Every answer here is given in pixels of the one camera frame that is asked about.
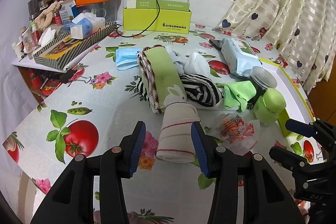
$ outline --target smartphone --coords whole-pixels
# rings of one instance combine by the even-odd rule
[[[214,48],[216,50],[221,51],[222,50],[222,44],[220,40],[216,40],[216,39],[209,39],[209,43],[214,46]]]

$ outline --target green bottle cap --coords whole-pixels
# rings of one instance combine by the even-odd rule
[[[274,113],[281,113],[286,108],[282,94],[273,88],[268,88],[263,95],[265,106]]]

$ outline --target gray lid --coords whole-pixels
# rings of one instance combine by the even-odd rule
[[[277,81],[267,70],[262,67],[254,66],[251,69],[250,76],[254,81],[258,83],[261,87],[268,89],[275,89],[278,85]]]

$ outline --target striped cardboard box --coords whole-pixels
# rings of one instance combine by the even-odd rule
[[[62,70],[70,61],[72,61],[74,58],[76,58],[79,54],[81,54],[83,51],[85,51],[87,48],[91,47],[98,41],[104,39],[107,37],[110,33],[115,31],[117,28],[116,22],[112,23],[106,23],[106,28],[102,31],[99,31],[89,38],[83,40],[82,43],[78,44],[76,47],[72,48],[65,54],[63,54],[61,57],[57,59],[51,59],[51,58],[45,58],[41,57],[40,55],[44,53],[47,49],[55,45],[57,42],[70,37],[70,32],[61,35],[58,39],[54,39],[52,42],[50,42],[48,45],[44,46],[38,52],[36,52],[33,57],[37,64],[44,65],[47,67],[51,67],[54,69]]]

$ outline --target blue face mask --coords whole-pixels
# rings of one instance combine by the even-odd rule
[[[138,65],[137,57],[141,48],[119,48],[115,51],[115,66],[118,70],[126,70]]]

